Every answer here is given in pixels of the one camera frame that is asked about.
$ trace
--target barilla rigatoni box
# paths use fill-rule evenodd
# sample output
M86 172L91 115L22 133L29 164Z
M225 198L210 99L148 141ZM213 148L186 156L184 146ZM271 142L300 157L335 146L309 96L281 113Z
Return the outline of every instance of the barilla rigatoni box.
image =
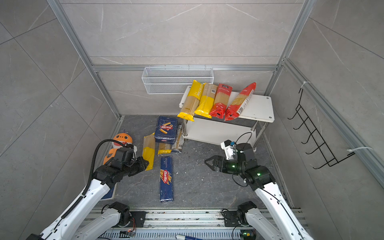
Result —
M160 202L173 201L172 157L161 157L160 162Z
M155 131L156 142L174 144L177 132L177 119L159 116Z

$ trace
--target orange cartoon toy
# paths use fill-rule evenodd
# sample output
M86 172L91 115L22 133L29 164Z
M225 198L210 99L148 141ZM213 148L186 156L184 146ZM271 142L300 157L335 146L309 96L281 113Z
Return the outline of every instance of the orange cartoon toy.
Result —
M118 135L116 135L113 140L117 140L119 142L121 142L122 144L132 144L132 138L130 135L126 134L126 133L119 133ZM104 157L104 162L103 164L105 164L109 159L111 159L112 157L115 156L116 154L116 150L121 148L122 146L118 143L115 143L115 142L112 142L112 149L109 150L108 152L108 155Z

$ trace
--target white zip tie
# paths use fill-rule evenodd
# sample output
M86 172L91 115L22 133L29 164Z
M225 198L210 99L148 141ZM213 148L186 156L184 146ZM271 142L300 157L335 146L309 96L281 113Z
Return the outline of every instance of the white zip tie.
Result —
M371 149L373 150L373 148L371 147L357 147L357 148L354 148L354 149L347 149L348 152L353 152L355 150L358 150L358 149Z
M310 82L303 81L303 84L301 85L300 88L303 88L304 84L306 84L306 83L310 83Z

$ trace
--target white wire basket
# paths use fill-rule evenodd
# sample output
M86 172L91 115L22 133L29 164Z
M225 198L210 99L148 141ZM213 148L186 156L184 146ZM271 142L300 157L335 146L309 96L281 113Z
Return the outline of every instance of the white wire basket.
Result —
M184 94L193 80L213 83L214 71L211 67L147 67L141 78L148 94Z

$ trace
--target barilla spaghetti box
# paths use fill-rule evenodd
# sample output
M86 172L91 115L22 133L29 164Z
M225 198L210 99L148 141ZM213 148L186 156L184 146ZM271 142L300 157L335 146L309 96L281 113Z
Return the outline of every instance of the barilla spaghetti box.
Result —
M155 141L174 144L177 132L177 119L159 116L155 131Z
M173 201L172 157L161 157L160 202Z

